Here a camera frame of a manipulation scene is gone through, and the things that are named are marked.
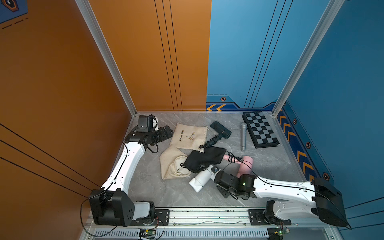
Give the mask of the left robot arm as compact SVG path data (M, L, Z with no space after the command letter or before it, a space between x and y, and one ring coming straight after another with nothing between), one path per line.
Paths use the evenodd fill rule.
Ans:
M169 126L149 132L133 129L123 140L123 152L111 175L99 190L92 190L89 203L95 224L127 227L131 223L150 225L155 221L155 205L151 201L133 202L129 186L136 167L146 150L172 138Z

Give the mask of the black drawstring pouch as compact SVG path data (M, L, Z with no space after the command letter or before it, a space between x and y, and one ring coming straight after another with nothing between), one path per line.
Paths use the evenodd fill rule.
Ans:
M197 174L206 170L210 165L220 164L226 151L226 149L218 147L205 148L203 152L193 150L180 166Z

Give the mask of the white hair dryer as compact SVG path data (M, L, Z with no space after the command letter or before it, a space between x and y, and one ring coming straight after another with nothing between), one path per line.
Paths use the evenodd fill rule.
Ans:
M216 166L209 165L207 169L198 173L190 182L190 186L195 192L200 192L207 182L213 181L220 169Z

